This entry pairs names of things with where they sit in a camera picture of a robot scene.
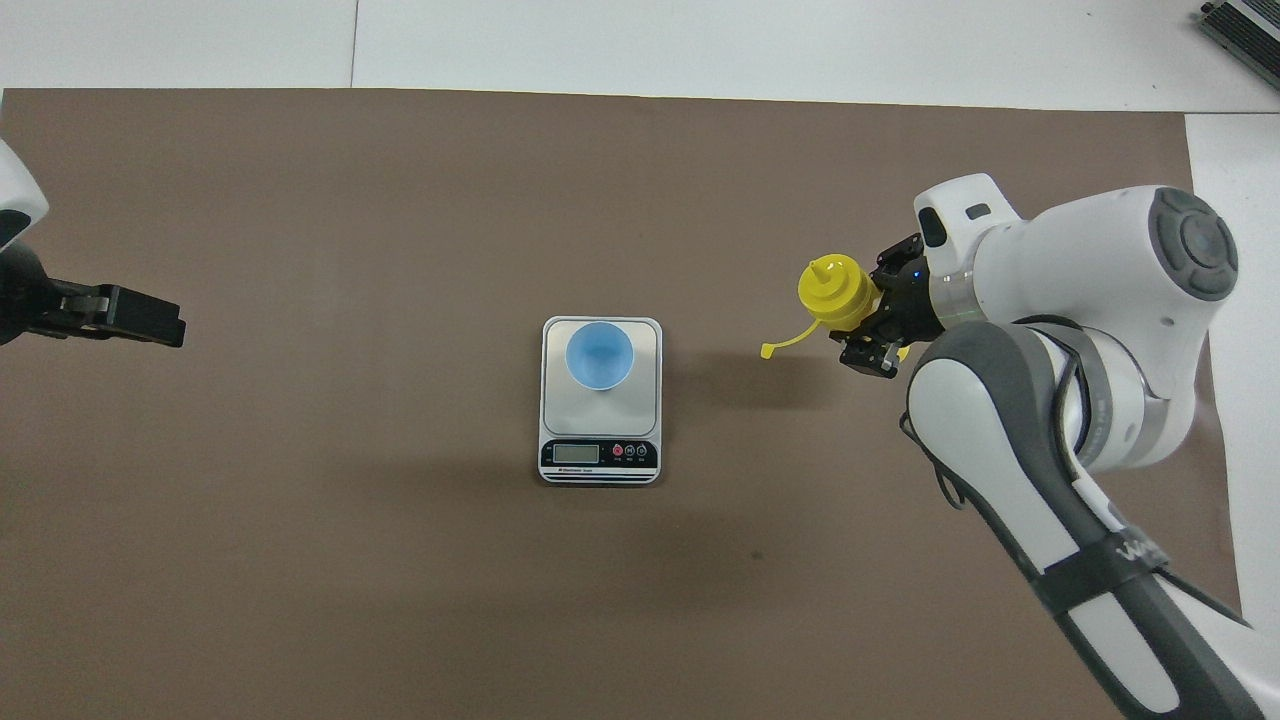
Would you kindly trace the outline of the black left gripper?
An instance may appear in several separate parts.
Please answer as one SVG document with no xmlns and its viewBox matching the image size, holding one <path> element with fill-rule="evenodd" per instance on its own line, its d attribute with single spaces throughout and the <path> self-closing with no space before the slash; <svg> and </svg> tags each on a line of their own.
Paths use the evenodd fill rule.
<svg viewBox="0 0 1280 720">
<path fill-rule="evenodd" d="M 123 286 L 52 283 L 32 249 L 8 245 L 0 252 L 0 346 L 49 313 L 50 332 L 58 340 L 105 340 L 106 331 L 170 348 L 186 342 L 187 324 L 178 304 Z"/>
</svg>

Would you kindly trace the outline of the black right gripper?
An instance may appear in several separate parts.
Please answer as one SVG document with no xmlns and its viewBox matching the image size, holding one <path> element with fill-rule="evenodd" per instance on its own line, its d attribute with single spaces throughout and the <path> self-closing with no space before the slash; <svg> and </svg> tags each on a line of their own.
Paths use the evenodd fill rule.
<svg viewBox="0 0 1280 720">
<path fill-rule="evenodd" d="M 931 301 L 931 273 L 920 234 L 910 234 L 876 259 L 881 290 L 877 323 L 863 322 L 840 332 L 840 363 L 864 375 L 893 379 L 901 365 L 901 346 L 931 342 L 945 329 Z"/>
</svg>

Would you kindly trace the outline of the yellow squeeze seasoning bottle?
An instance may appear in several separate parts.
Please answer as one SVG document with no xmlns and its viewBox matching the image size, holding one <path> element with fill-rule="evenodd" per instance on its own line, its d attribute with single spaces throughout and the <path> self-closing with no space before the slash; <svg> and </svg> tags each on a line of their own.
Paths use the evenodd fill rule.
<svg viewBox="0 0 1280 720">
<path fill-rule="evenodd" d="M 791 340 L 763 343 L 759 355 L 774 352 L 803 342 L 817 331 L 826 329 L 840 343 L 841 331 L 852 331 L 863 322 L 876 323 L 881 290 L 858 261 L 842 254 L 827 254 L 808 263 L 797 281 L 797 299 L 812 316 L 812 324 Z M 901 361 L 908 351 L 901 346 Z"/>
</svg>

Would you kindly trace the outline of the light blue plastic cup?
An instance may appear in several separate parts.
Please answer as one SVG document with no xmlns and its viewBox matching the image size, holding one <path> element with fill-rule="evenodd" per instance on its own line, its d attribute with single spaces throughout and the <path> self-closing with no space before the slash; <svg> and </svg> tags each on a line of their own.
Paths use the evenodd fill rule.
<svg viewBox="0 0 1280 720">
<path fill-rule="evenodd" d="M 603 392 L 627 379 L 635 364 L 635 350 L 620 324 L 589 322 L 570 336 L 564 364 L 581 387 Z"/>
</svg>

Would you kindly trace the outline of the white digital kitchen scale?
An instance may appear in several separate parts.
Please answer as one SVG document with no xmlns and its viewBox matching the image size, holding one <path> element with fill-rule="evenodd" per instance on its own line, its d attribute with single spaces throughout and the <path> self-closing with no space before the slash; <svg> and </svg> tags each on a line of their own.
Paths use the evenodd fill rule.
<svg viewBox="0 0 1280 720">
<path fill-rule="evenodd" d="M 609 391 L 581 387 L 564 364 L 589 322 L 627 332 L 635 364 Z M 662 470 L 663 329 L 649 316 L 552 316 L 541 328 L 538 474 L 550 486 L 649 486 Z"/>
</svg>

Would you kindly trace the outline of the brown table mat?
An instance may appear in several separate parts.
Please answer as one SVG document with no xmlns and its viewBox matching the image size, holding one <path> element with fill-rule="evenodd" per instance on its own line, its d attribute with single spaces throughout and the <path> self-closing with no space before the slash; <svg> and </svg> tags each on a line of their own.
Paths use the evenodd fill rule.
<svg viewBox="0 0 1280 720">
<path fill-rule="evenodd" d="M 1121 720 L 800 270 L 991 174 L 1192 188 L 1178 114 L 13 90 L 51 275 L 182 348 L 0 347 L 0 720 Z M 649 486 L 538 474 L 541 328 L 663 329 Z"/>
</svg>

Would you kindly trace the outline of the grey metal device box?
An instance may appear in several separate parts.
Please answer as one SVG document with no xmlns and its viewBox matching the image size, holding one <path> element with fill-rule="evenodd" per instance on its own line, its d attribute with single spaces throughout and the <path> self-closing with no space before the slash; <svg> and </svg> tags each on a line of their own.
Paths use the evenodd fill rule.
<svg viewBox="0 0 1280 720">
<path fill-rule="evenodd" d="M 1280 92 L 1280 0 L 1204 0 L 1197 26 Z"/>
</svg>

